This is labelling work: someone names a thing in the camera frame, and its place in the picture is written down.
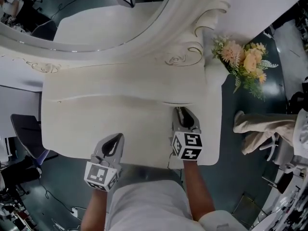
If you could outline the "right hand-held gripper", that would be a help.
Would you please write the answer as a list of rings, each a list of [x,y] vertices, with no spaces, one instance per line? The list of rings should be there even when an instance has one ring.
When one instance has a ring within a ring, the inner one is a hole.
[[[180,160],[197,160],[202,151],[199,119],[186,107],[175,107],[172,113],[171,147]]]

